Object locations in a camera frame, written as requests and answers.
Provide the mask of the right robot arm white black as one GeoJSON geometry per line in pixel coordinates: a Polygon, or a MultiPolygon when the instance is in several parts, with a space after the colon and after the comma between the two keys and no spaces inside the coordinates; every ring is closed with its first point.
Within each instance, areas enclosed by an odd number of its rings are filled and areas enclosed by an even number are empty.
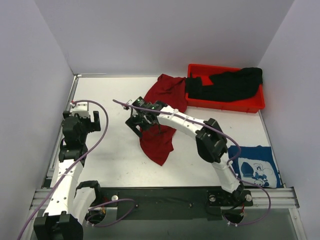
{"type": "Polygon", "coordinates": [[[227,138],[215,119],[194,118],[164,102],[146,102],[142,97],[128,101],[123,108],[131,111],[126,125],[139,137],[142,136],[140,130],[146,131],[157,125],[173,128],[195,140],[198,155],[212,165],[222,189],[220,194],[213,193],[209,199],[233,208],[252,206],[251,194],[245,191],[227,159],[227,138]]]}

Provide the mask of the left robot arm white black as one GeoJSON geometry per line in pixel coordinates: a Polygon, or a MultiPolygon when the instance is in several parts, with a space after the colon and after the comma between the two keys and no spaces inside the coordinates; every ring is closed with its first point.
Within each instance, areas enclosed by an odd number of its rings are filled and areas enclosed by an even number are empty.
{"type": "Polygon", "coordinates": [[[43,215],[33,224],[39,240],[83,239],[83,221],[89,207],[103,200],[98,181],[78,182],[89,152],[87,136],[101,131],[99,112],[90,115],[88,110],[65,111],[61,126],[56,183],[43,215]]]}

